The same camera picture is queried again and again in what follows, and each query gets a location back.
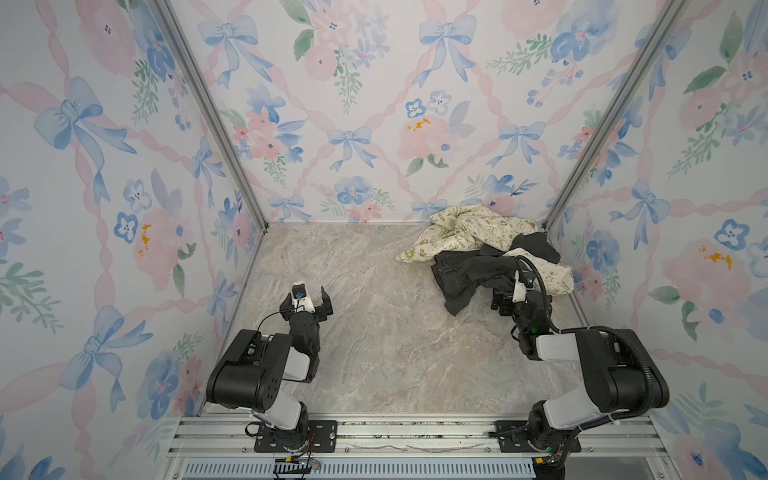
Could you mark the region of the black cloth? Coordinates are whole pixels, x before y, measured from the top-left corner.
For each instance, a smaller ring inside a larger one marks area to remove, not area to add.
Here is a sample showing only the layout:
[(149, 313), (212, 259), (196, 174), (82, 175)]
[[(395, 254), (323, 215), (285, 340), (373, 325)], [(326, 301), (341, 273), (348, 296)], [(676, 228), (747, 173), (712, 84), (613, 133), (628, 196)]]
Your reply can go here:
[(472, 251), (444, 251), (435, 256), (432, 272), (444, 296), (446, 310), (456, 316), (470, 302), (478, 287), (514, 293), (515, 281), (523, 288), (539, 287), (536, 274), (517, 256), (531, 254), (546, 266), (559, 266), (561, 254), (541, 232), (518, 234), (508, 251), (483, 245)]

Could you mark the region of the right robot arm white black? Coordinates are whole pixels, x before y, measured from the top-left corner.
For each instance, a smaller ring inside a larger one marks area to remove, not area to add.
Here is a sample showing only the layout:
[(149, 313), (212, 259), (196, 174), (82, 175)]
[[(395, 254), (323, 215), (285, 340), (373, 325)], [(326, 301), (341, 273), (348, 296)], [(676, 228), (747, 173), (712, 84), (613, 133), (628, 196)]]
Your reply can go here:
[(561, 470), (578, 449), (581, 433), (668, 404), (667, 382), (633, 330), (557, 328), (550, 297), (524, 288), (514, 294), (495, 289), (491, 308), (513, 320), (511, 336), (527, 359), (573, 362), (582, 374), (580, 386), (535, 403), (525, 422), (495, 422), (488, 436), (502, 451), (530, 449), (541, 455), (534, 460), (537, 467)]

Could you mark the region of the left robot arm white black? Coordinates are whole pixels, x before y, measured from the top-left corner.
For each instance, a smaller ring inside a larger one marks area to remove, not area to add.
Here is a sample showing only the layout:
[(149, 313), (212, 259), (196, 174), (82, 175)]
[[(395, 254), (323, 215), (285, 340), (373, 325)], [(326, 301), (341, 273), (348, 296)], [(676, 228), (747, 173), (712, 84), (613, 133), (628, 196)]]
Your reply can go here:
[(320, 365), (320, 324), (333, 314), (320, 290), (315, 304), (306, 285), (296, 282), (277, 314), (287, 333), (242, 329), (214, 367), (206, 400), (228, 409), (247, 409), (256, 418), (245, 427), (258, 453), (307, 454), (326, 449), (333, 422), (313, 422), (307, 406), (282, 390), (284, 382), (311, 383)]

